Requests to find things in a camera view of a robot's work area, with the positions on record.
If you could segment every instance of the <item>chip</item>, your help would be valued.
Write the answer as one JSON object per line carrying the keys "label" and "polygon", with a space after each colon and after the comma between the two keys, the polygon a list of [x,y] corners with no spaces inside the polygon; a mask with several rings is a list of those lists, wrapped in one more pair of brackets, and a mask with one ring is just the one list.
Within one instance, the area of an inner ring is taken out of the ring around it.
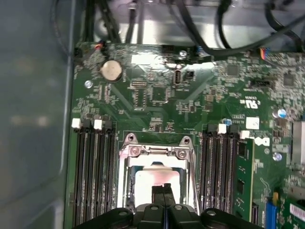
{"label": "chip", "polygon": [[238,65],[229,64],[227,66],[227,75],[228,76],[238,76],[239,68]]}
{"label": "chip", "polygon": [[295,77],[291,73],[284,74],[284,86],[293,86],[295,83]]}

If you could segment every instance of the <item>integrated circuit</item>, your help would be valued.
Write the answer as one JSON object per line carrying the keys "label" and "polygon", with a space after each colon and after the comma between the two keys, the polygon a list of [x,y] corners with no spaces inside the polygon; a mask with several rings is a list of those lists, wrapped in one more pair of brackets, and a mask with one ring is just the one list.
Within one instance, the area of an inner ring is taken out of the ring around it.
{"label": "integrated circuit", "polygon": [[228,76],[238,76],[239,75],[239,66],[234,64],[229,64],[227,66],[227,75]]}

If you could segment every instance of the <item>white label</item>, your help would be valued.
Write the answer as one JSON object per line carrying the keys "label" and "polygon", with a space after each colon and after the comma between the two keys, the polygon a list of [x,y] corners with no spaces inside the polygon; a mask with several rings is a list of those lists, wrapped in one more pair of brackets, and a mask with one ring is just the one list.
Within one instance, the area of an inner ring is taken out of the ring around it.
{"label": "white label", "polygon": [[293,204],[290,204],[290,213],[305,222],[305,211],[304,210],[298,208],[297,206],[295,206]]}
{"label": "white label", "polygon": [[258,106],[261,104],[258,100],[250,100],[250,99],[241,99],[240,104],[245,104],[248,109],[258,109]]}
{"label": "white label", "polygon": [[259,130],[259,117],[246,117],[246,128],[249,130]]}
{"label": "white label", "polygon": [[260,145],[270,146],[270,138],[268,138],[268,137],[264,137],[264,138],[257,137],[256,139],[254,139],[254,143],[258,146],[260,146]]}

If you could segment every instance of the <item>gray metal panel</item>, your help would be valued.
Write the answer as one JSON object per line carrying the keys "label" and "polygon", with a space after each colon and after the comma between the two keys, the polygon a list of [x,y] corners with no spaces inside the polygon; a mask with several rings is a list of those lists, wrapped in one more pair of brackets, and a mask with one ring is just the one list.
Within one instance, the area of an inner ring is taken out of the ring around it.
{"label": "gray metal panel", "polygon": [[[75,2],[60,4],[65,38]],[[51,0],[0,5],[1,228],[61,228],[71,71],[51,30]]]}

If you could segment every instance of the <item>microchip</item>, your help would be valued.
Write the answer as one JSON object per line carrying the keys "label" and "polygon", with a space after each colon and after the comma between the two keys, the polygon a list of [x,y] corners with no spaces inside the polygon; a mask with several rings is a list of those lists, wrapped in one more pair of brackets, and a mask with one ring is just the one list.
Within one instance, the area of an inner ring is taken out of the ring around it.
{"label": "microchip", "polygon": [[213,95],[208,94],[208,95],[206,96],[206,101],[207,101],[207,102],[213,102],[213,100],[214,100],[214,96],[213,96]]}
{"label": "microchip", "polygon": [[83,121],[83,123],[82,123],[82,126],[83,126],[84,128],[90,128],[90,127],[91,127],[91,121],[90,121],[90,119],[85,119],[85,120]]}
{"label": "microchip", "polygon": [[195,112],[195,107],[194,106],[190,106],[190,112]]}
{"label": "microchip", "polygon": [[295,78],[291,73],[284,74],[284,86],[293,86],[295,82]]}
{"label": "microchip", "polygon": [[279,131],[278,130],[273,130],[273,137],[278,137]]}
{"label": "microchip", "polygon": [[229,64],[227,66],[227,75],[228,76],[238,76],[238,74],[239,74],[238,65]]}
{"label": "microchip", "polygon": [[238,145],[238,155],[245,156],[246,155],[246,144],[240,142]]}
{"label": "microchip", "polygon": [[241,194],[244,193],[244,182],[241,180],[237,180],[237,191]]}
{"label": "microchip", "polygon": [[212,111],[213,105],[212,105],[212,104],[207,104],[207,105],[204,106],[204,109],[205,109],[206,111]]}
{"label": "microchip", "polygon": [[162,53],[173,53],[174,49],[173,45],[162,45]]}

